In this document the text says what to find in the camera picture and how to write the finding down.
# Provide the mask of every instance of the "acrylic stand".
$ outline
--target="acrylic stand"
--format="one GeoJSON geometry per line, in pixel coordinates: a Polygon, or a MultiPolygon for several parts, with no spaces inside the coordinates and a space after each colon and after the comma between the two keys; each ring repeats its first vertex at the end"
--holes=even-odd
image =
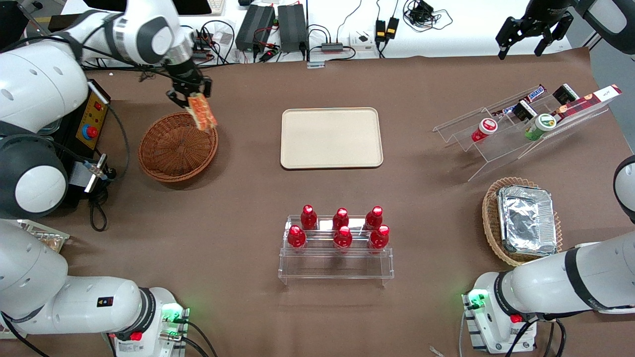
{"type": "MultiPolygon", "coordinates": [[[[492,113],[501,111],[518,103],[538,87],[522,91],[496,104],[488,107],[476,109],[470,113],[453,119],[447,123],[435,127],[432,131],[438,132],[446,143],[458,142],[463,151],[468,151],[474,147],[480,157],[485,161],[481,168],[470,177],[471,181],[478,175],[482,175],[504,165],[507,165],[530,152],[536,151],[539,147],[545,147],[543,143],[560,141],[575,132],[572,129],[582,127],[583,123],[608,110],[605,106],[610,102],[601,102],[588,109],[584,109],[573,116],[567,117],[551,132],[545,133],[537,141],[531,141],[525,137],[525,130],[531,125],[531,120],[523,122],[514,113],[493,115],[492,113]],[[478,142],[472,141],[472,133],[484,118],[493,118],[498,123],[498,130],[478,142]]],[[[530,104],[538,114],[550,114],[561,104],[548,92],[543,93],[538,100],[530,104]]]]}
{"type": "Polygon", "coordinates": [[[364,216],[349,216],[353,242],[345,252],[333,247],[332,218],[318,216],[318,229],[305,230],[307,244],[297,249],[286,237],[291,225],[302,226],[300,215],[288,216],[278,267],[278,278],[285,285],[294,279],[381,279],[385,285],[394,278],[392,248],[366,247],[371,231],[362,230],[364,216]]]}

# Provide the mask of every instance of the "green can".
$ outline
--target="green can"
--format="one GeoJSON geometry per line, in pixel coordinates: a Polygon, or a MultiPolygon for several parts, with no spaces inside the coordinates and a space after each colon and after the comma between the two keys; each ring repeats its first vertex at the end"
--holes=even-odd
{"type": "Polygon", "coordinates": [[[549,114],[537,116],[531,126],[525,131],[525,137],[531,141],[536,141],[546,133],[556,127],[556,119],[549,114]]]}

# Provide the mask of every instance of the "red bottle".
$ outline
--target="red bottle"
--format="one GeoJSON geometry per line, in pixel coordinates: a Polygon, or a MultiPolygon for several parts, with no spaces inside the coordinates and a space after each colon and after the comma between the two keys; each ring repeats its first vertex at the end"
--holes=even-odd
{"type": "Polygon", "coordinates": [[[337,231],[343,226],[349,225],[349,212],[346,208],[342,207],[337,210],[337,213],[333,216],[333,230],[337,231]]]}
{"type": "Polygon", "coordinates": [[[302,208],[300,222],[302,223],[302,229],[311,230],[318,228],[318,214],[313,210],[311,205],[306,205],[302,208]]]}
{"type": "Polygon", "coordinates": [[[387,225],[382,224],[378,229],[370,234],[368,239],[368,248],[383,249],[388,245],[388,235],[391,232],[387,225]]]}
{"type": "Polygon", "coordinates": [[[379,207],[379,206],[375,206],[373,207],[373,209],[368,212],[368,214],[366,215],[366,223],[364,223],[364,230],[365,231],[374,231],[375,229],[379,228],[379,226],[382,225],[382,222],[384,221],[384,210],[379,207]]]}
{"type": "Polygon", "coordinates": [[[351,243],[353,243],[351,230],[347,226],[340,227],[333,236],[333,247],[342,252],[346,251],[351,246],[351,243]]]}
{"type": "Polygon", "coordinates": [[[289,228],[289,235],[287,235],[286,240],[293,248],[303,248],[307,243],[307,235],[299,226],[294,224],[289,228]]]}

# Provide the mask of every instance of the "wicker basket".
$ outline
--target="wicker basket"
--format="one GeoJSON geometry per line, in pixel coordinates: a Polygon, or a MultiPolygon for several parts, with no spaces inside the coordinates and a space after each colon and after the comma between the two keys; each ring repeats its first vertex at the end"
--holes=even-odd
{"type": "Polygon", "coordinates": [[[139,164],[157,181],[184,181],[210,164],[217,147],[216,128],[211,133],[198,130],[189,113],[178,112],[150,126],[139,145],[139,164]]]}
{"type": "MultiPolygon", "coordinates": [[[[498,197],[497,192],[500,188],[510,185],[523,185],[528,187],[538,187],[529,180],[525,180],[519,177],[506,177],[494,182],[490,189],[487,190],[485,198],[483,199],[483,228],[485,228],[485,236],[487,236],[487,242],[490,244],[491,249],[501,258],[505,263],[517,267],[521,264],[531,262],[532,260],[539,259],[535,255],[510,253],[502,244],[500,238],[500,219],[498,214],[498,197]]],[[[554,224],[556,226],[556,244],[558,252],[562,251],[562,230],[560,229],[560,219],[558,214],[554,212],[554,224]]]]}

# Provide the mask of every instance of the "emergency stop button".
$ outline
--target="emergency stop button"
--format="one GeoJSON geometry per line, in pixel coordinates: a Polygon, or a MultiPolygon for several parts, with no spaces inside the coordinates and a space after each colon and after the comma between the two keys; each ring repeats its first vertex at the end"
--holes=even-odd
{"type": "Polygon", "coordinates": [[[85,124],[81,129],[82,136],[86,140],[93,140],[99,135],[99,131],[92,125],[85,124]]]}

